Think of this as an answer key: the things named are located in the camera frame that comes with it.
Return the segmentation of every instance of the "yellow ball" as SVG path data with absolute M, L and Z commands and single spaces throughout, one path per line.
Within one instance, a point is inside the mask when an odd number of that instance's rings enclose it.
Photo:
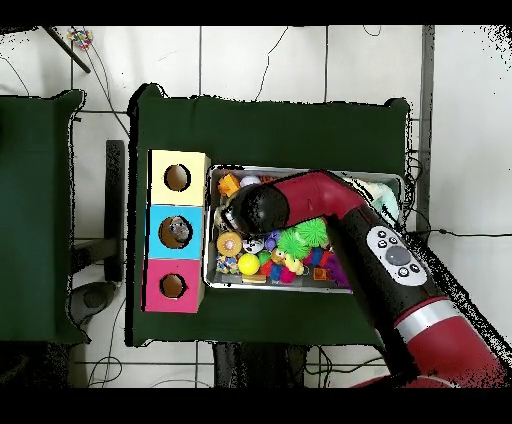
M 260 261 L 256 255 L 252 253 L 244 253 L 238 259 L 238 269 L 244 275 L 253 275 L 260 269 Z

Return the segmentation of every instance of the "panda toy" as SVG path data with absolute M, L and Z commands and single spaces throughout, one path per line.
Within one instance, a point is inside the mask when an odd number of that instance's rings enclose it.
M 247 253 L 252 253 L 256 255 L 258 252 L 261 252 L 265 248 L 265 243 L 262 238 L 250 238 L 242 241 L 242 248 Z

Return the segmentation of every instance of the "green spiky ball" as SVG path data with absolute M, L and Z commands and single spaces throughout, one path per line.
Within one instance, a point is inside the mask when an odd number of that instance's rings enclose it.
M 260 260 L 260 265 L 264 265 L 269 259 L 270 259 L 270 256 L 272 256 L 270 254 L 270 252 L 268 250 L 262 250 L 260 253 L 258 253 L 258 259 Z
M 306 246 L 325 246 L 329 240 L 327 238 L 325 223 L 321 218 L 301 222 L 300 224 L 297 224 L 295 228 L 297 229 L 297 234 L 302 240 L 304 240 Z
M 289 253 L 294 259 L 304 259 L 311 250 L 297 238 L 296 229 L 288 228 L 281 231 L 277 247 L 285 253 Z

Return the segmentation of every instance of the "purple toy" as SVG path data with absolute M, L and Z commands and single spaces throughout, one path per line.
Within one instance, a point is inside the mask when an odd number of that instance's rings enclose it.
M 281 232 L 278 230 L 272 231 L 268 234 L 267 239 L 265 240 L 265 249 L 269 252 L 272 252 L 277 247 L 277 241 L 281 237 Z
M 329 258 L 325 262 L 324 268 L 329 270 L 331 278 L 336 282 L 336 284 L 340 288 L 352 290 L 352 287 L 350 287 L 350 283 L 348 282 L 348 278 L 345 274 L 345 271 L 341 269 L 340 263 L 338 262 L 336 255 L 329 256 Z

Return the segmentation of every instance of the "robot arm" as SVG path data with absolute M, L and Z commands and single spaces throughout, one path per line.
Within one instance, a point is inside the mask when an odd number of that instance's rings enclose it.
M 354 296 L 376 329 L 392 374 L 406 385 L 504 384 L 505 369 L 393 230 L 350 184 L 310 171 L 239 190 L 222 212 L 231 228 L 259 235 L 324 217 Z

